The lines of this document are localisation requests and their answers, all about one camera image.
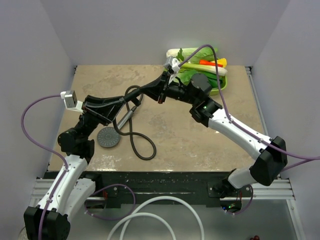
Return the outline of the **black T-shaped fitting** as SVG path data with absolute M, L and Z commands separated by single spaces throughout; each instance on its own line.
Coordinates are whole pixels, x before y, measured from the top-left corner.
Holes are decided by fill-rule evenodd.
M 137 98 L 134 98 L 131 100 L 137 107 L 141 105 L 141 102 L 137 99 Z

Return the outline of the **grey shower head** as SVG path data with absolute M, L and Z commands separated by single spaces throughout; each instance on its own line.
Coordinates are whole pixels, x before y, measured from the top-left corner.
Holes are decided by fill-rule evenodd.
M 132 118 L 134 112 L 137 107 L 133 106 L 127 113 L 122 117 L 122 119 L 118 122 L 117 127 L 120 130 L 128 120 Z M 116 132 L 113 127 L 104 127 L 97 134 L 97 143 L 100 147 L 103 148 L 113 148 L 115 147 L 121 140 L 121 135 Z

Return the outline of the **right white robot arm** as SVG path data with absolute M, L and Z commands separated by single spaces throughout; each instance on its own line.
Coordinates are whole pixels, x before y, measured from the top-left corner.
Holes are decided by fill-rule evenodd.
M 169 74 L 163 72 L 156 80 L 125 94 L 124 99 L 136 104 L 137 97 L 144 94 L 160 104 L 166 98 L 191 104 L 189 112 L 196 122 L 218 131 L 245 150 L 254 163 L 229 174 L 222 184 L 227 196 L 233 197 L 243 186 L 253 183 L 270 186 L 288 163 L 285 140 L 279 136 L 270 138 L 231 116 L 210 97 L 211 90 L 208 78 L 202 73 L 194 74 L 184 85 L 170 82 Z

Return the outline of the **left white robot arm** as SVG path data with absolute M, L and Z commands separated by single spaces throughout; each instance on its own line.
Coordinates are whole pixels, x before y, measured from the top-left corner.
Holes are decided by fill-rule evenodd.
M 112 123 L 124 105 L 123 96 L 97 98 L 89 95 L 84 101 L 77 100 L 73 91 L 48 96 L 49 99 L 56 97 L 63 100 L 67 110 L 80 113 L 78 123 L 57 138 L 61 151 L 66 156 L 40 144 L 26 131 L 26 113 L 38 100 L 26 107 L 20 120 L 22 131 L 31 142 L 63 161 L 46 194 L 36 206 L 29 206 L 24 212 L 25 229 L 30 240 L 67 239 L 71 222 L 86 199 L 103 192 L 104 184 L 101 181 L 81 178 L 95 151 L 95 142 L 89 136 L 98 125 L 107 126 Z

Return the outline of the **napa cabbage in front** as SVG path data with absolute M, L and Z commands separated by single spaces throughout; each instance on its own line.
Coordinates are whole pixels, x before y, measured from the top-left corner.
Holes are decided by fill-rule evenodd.
M 198 71 L 195 70 L 195 69 L 182 69 L 178 74 L 177 74 L 177 78 L 180 79 L 180 81 L 184 84 L 184 85 L 187 85 L 192 76 L 197 74 Z

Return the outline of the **napa cabbage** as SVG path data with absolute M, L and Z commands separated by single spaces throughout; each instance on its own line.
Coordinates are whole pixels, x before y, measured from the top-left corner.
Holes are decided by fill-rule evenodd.
M 177 78 L 180 79 L 180 81 L 184 84 L 184 85 L 187 85 L 192 76 L 197 74 L 198 71 L 195 70 L 195 69 L 182 69 L 178 74 L 177 74 Z
M 186 60 L 194 51 L 196 51 L 198 48 L 172 48 L 169 49 L 166 52 L 166 57 L 174 57 L 177 58 L 180 62 L 183 62 Z M 200 49 L 190 60 L 188 60 L 188 63 L 191 64 L 198 64 L 200 60 L 206 60 L 209 62 L 214 61 L 214 54 L 211 48 L 204 47 Z

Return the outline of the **orange carrot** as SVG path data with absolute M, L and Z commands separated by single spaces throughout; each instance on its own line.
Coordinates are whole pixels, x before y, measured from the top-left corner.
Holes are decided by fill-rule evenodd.
M 199 64 L 200 65 L 206 65 L 206 66 L 218 66 L 218 67 L 221 67 L 221 68 L 224 67 L 223 64 L 215 63 L 215 62 L 212 62 L 212 61 L 207 61 L 207 60 L 204 60 L 204 59 L 201 59 L 199 61 Z

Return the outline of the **green celery stalk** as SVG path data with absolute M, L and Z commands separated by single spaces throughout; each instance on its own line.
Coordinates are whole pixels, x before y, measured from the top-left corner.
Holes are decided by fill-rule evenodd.
M 208 72 L 211 74 L 217 74 L 219 76 L 225 76 L 227 74 L 227 70 L 223 67 L 215 67 L 212 65 L 202 65 L 202 64 L 193 64 L 193 63 L 185 63 L 181 67 L 182 69 L 192 69 L 192 70 L 197 70 L 197 71 L 202 71 L 202 72 Z

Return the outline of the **dark green leafy vegetable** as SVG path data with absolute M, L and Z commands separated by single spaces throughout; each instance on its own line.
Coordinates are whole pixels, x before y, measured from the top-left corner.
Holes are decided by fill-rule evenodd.
M 218 79 L 215 74 L 207 74 L 208 81 L 210 82 L 212 88 L 218 87 Z

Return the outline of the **green vegetable tray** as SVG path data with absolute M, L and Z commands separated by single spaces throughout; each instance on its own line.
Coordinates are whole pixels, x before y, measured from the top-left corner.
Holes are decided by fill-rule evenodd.
M 227 76 L 222 76 L 219 79 L 219 82 L 220 82 L 220 89 L 221 89 L 221 91 L 223 91 L 228 86 L 228 78 L 227 78 Z M 213 87 L 211 92 L 210 92 L 210 96 L 218 96 L 219 94 L 220 94 L 219 88 L 217 86 Z

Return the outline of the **napa cabbage at back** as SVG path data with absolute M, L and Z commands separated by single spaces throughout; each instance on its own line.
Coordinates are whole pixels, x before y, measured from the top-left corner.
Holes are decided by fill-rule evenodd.
M 177 58 L 180 62 L 183 62 L 186 60 L 194 51 L 196 51 L 198 48 L 172 48 L 169 49 L 166 52 L 166 57 L 174 57 Z M 191 64 L 198 64 L 200 60 L 206 60 L 209 62 L 214 61 L 214 54 L 211 48 L 204 47 L 200 49 L 190 60 L 188 60 L 188 63 Z

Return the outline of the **yellow pepper piece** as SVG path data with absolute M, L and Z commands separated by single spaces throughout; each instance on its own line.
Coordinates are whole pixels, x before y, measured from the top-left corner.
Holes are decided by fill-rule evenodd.
M 220 58 L 216 62 L 212 61 L 211 62 L 213 66 L 218 66 L 221 68 L 225 68 L 227 66 L 227 59 L 226 58 Z

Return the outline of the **black mounting base plate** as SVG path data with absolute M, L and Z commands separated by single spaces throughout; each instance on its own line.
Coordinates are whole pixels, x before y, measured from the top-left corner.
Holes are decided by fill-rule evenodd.
M 122 205 L 139 205 L 148 199 L 169 195 L 190 205 L 215 208 L 226 207 L 239 197 L 252 196 L 250 185 L 219 193 L 217 185 L 227 175 L 227 172 L 84 171 L 80 178 L 94 181 L 96 191 L 102 191 L 96 194 L 97 200 L 88 201 L 91 207 L 119 209 Z

